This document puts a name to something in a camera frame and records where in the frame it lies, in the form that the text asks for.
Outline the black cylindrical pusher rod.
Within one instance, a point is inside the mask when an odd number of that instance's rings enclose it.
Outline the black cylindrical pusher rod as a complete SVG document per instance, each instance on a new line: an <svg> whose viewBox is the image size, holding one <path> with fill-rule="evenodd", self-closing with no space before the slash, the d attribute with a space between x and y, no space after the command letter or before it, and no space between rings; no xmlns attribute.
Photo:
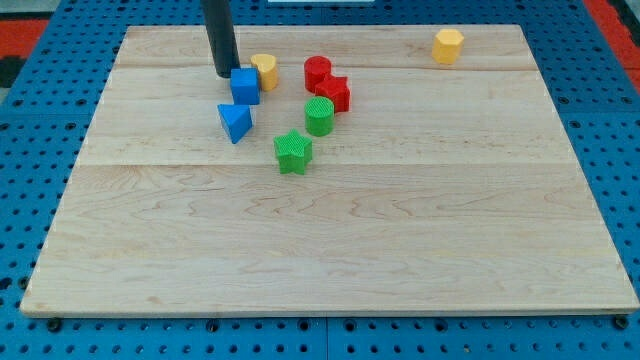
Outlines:
<svg viewBox="0 0 640 360"><path fill-rule="evenodd" d="M218 76L230 78L240 67L234 23L228 0L201 0L204 24Z"/></svg>

